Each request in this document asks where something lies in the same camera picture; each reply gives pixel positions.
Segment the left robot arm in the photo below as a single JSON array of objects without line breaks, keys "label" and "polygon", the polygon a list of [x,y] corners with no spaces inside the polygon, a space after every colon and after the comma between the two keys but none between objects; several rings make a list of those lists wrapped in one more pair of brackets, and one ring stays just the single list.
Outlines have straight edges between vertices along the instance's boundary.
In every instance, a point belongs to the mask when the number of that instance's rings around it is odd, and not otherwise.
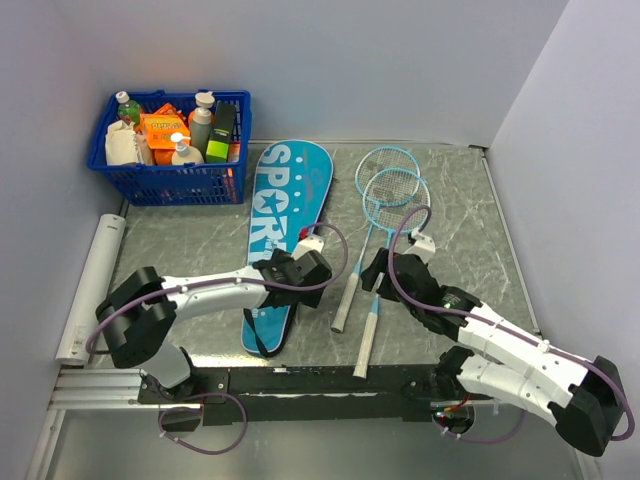
[{"label": "left robot arm", "polygon": [[268,260],[191,280],[143,267],[99,304],[96,317],[116,368],[139,368],[168,399],[184,402],[202,381],[186,350],[167,340],[174,323],[227,310],[315,308],[331,277],[329,263],[313,249],[295,255],[277,249]]}]

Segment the blue SPORT racket cover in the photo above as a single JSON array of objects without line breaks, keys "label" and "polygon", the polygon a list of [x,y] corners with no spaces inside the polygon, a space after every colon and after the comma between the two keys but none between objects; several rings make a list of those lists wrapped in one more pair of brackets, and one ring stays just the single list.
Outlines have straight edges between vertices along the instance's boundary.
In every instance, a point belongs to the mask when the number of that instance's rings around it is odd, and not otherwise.
[{"label": "blue SPORT racket cover", "polygon": [[[334,165],[327,150],[306,140],[276,142],[261,154],[255,171],[249,221],[248,262],[269,259],[274,249],[291,253],[303,227],[318,221]],[[295,306],[253,309],[242,324],[250,354],[271,358],[287,340]]]}]

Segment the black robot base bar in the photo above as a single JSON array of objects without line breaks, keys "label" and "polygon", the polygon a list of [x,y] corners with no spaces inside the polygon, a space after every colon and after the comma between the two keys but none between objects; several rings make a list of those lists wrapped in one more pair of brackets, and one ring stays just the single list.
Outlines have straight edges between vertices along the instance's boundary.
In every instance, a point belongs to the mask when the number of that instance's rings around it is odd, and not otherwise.
[{"label": "black robot base bar", "polygon": [[243,403],[251,422],[429,422],[434,407],[467,395],[435,365],[374,365],[364,379],[352,372],[351,366],[199,368],[191,394],[230,394]]}]

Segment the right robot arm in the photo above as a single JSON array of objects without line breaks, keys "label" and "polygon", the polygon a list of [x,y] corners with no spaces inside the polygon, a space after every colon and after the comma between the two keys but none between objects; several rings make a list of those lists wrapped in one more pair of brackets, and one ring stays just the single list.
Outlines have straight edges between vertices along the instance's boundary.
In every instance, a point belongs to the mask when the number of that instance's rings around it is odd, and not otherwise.
[{"label": "right robot arm", "polygon": [[518,328],[468,292],[439,284],[414,254],[380,249],[360,278],[364,290],[402,303],[429,331],[455,342],[438,364],[444,396],[466,392],[511,404],[594,457],[634,433],[618,369],[608,359],[589,361]]}]

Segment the blue racket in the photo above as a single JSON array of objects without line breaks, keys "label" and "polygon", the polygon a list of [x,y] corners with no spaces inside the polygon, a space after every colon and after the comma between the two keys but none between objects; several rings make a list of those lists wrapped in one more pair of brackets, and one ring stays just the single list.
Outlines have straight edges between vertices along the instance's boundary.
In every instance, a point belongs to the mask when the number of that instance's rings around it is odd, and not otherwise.
[{"label": "blue racket", "polygon": [[[421,176],[420,168],[417,161],[408,151],[391,146],[378,147],[369,152],[360,161],[358,168],[356,169],[355,185],[362,195],[362,199],[364,199],[365,188],[372,177],[376,173],[379,173],[380,171],[390,167],[405,168]],[[362,261],[371,233],[374,229],[372,221],[368,220],[368,223],[369,228],[365,236],[358,260],[354,265],[352,273],[349,275],[336,315],[334,317],[333,323],[331,324],[331,331],[334,333],[343,332],[347,316],[356,292],[359,275],[362,268]]]},{"label": "blue racket", "polygon": [[[419,204],[431,205],[426,182],[408,169],[386,168],[376,173],[365,188],[363,209],[373,226],[387,235],[386,248],[391,245],[402,218]],[[360,350],[353,376],[367,377],[370,356],[377,328],[380,296],[375,294],[366,318]]]}]

